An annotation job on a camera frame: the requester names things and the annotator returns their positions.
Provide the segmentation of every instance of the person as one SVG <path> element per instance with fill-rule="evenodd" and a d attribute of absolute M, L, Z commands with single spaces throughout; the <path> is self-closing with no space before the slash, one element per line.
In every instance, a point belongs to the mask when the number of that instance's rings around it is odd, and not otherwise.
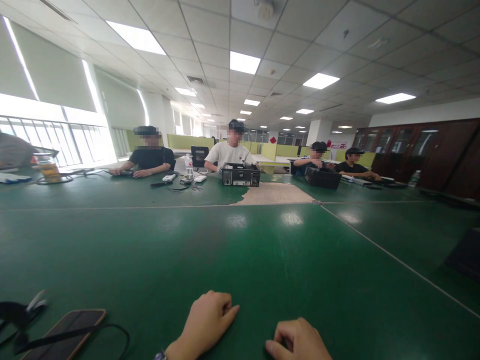
<path fill-rule="evenodd" d="M 229 293 L 210 290 L 203 294 L 191 306 L 180 337 L 155 360 L 198 359 L 222 338 L 239 310 L 239 305 L 232 306 Z M 275 360 L 332 360 L 319 332 L 302 317 L 279 322 L 265 349 Z"/>
<path fill-rule="evenodd" d="M 163 173 L 175 164 L 174 152 L 160 145 L 162 134 L 154 126 L 139 126 L 134 130 L 140 136 L 145 146 L 136 149 L 122 166 L 110 169 L 112 175 L 118 176 L 122 171 L 132 169 L 138 165 L 140 170 L 133 173 L 134 178 L 144 178 L 153 174 Z"/>
<path fill-rule="evenodd" d="M 327 151 L 327 144 L 323 141 L 315 141 L 310 145 L 310 155 L 301 157 L 293 162 L 293 166 L 297 167 L 295 175 L 305 175 L 307 167 L 327 168 L 329 167 L 325 161 L 322 161 L 322 155 Z"/>
<path fill-rule="evenodd" d="M 28 142 L 0 130 L 0 169 L 30 166 L 37 151 Z"/>
<path fill-rule="evenodd" d="M 365 177 L 373 178 L 375 181 L 381 181 L 380 175 L 368 170 L 365 166 L 357 164 L 360 156 L 365 154 L 362 149 L 351 147 L 345 152 L 345 161 L 335 166 L 335 171 L 340 175 L 347 175 L 351 177 Z"/>
<path fill-rule="evenodd" d="M 205 158 L 205 167 L 211 172 L 219 172 L 225 163 L 246 165 L 255 163 L 250 151 L 239 141 L 245 132 L 244 125 L 238 120 L 233 119 L 228 123 L 228 140 L 215 144 L 210 153 Z"/>

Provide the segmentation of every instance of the wristwatch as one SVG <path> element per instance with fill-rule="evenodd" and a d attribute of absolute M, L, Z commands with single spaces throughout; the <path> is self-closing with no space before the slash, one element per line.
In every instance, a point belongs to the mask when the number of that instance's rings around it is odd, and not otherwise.
<path fill-rule="evenodd" d="M 165 355 L 165 352 L 161 350 L 157 355 L 155 355 L 153 360 L 167 360 L 167 356 Z"/>

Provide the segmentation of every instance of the plastic bottle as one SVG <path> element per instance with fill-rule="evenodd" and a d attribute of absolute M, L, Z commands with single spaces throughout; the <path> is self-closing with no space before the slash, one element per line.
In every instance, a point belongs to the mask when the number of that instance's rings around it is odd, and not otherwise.
<path fill-rule="evenodd" d="M 411 187 L 417 186 L 417 183 L 420 180 L 420 173 L 421 173 L 420 170 L 415 171 L 415 173 L 411 176 L 410 181 L 408 182 L 408 186 L 411 186 Z"/>
<path fill-rule="evenodd" d="M 194 161 L 192 156 L 188 153 L 185 155 L 185 167 L 186 167 L 186 179 L 193 180 L 194 179 Z"/>

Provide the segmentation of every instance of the white t-shirt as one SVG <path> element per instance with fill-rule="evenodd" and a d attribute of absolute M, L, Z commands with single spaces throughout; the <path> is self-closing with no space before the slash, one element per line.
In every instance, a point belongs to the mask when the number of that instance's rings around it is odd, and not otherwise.
<path fill-rule="evenodd" d="M 242 145 L 237 147 L 230 146 L 228 141 L 222 141 L 215 144 L 205 158 L 210 163 L 218 162 L 221 168 L 225 163 L 242 164 L 245 160 L 247 163 L 254 164 L 255 160 L 249 150 Z"/>

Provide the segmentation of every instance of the worn table surface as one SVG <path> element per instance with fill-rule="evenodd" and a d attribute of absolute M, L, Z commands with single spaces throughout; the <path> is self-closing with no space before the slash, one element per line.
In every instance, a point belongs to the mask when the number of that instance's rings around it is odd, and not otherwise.
<path fill-rule="evenodd" d="M 130 331 L 129 359 L 152 359 L 214 289 L 240 312 L 206 359 L 268 359 L 276 323 L 299 316 L 334 359 L 479 358 L 480 286 L 442 265 L 477 212 L 416 189 L 334 191 L 264 174 L 322 204 L 226 206 L 248 189 L 216 174 L 201 191 L 150 189 L 161 178 L 0 187 L 0 299 L 26 303 L 48 289 L 31 339 L 70 310 L 105 308 Z M 123 341 L 104 330 L 78 358 L 115 359 Z"/>

